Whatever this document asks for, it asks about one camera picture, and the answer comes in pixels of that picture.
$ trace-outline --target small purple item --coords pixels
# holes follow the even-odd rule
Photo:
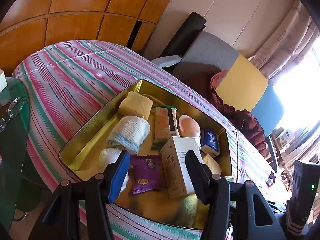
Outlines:
[[[270,176],[269,176],[269,179],[272,179],[273,183],[275,183],[276,182],[276,175],[273,172],[271,172]]]
[[[166,187],[163,171],[161,170],[161,158],[161,155],[130,155],[130,162],[134,168],[136,180],[132,187],[133,194]]]

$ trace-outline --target snack bar package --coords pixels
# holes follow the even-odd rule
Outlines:
[[[166,187],[163,172],[161,170],[161,159],[161,155],[130,155],[130,163],[134,168],[136,181],[132,188],[133,194],[153,189],[163,189]]]
[[[162,146],[171,136],[180,136],[177,126],[177,109],[171,106],[157,106],[155,116],[154,146]]]

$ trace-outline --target window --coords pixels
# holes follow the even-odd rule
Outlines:
[[[284,106],[278,124],[295,132],[314,125],[320,119],[320,38],[306,58],[274,86]]]

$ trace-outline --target folded towel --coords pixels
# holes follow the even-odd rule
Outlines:
[[[118,112],[124,116],[135,115],[148,120],[153,101],[136,92],[130,91],[128,96],[121,102]]]
[[[107,143],[110,146],[122,145],[127,150],[139,152],[139,147],[150,132],[150,124],[137,116],[125,116],[112,129]]]

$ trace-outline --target white plastic bag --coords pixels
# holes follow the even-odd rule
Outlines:
[[[120,153],[121,153],[121,150],[119,150],[118,148],[103,149],[100,152],[100,156],[99,156],[100,171],[103,172],[108,166],[108,164],[115,163]],[[124,178],[124,182],[122,184],[120,192],[124,191],[125,187],[127,186],[128,180],[129,180],[129,175],[127,173]]]

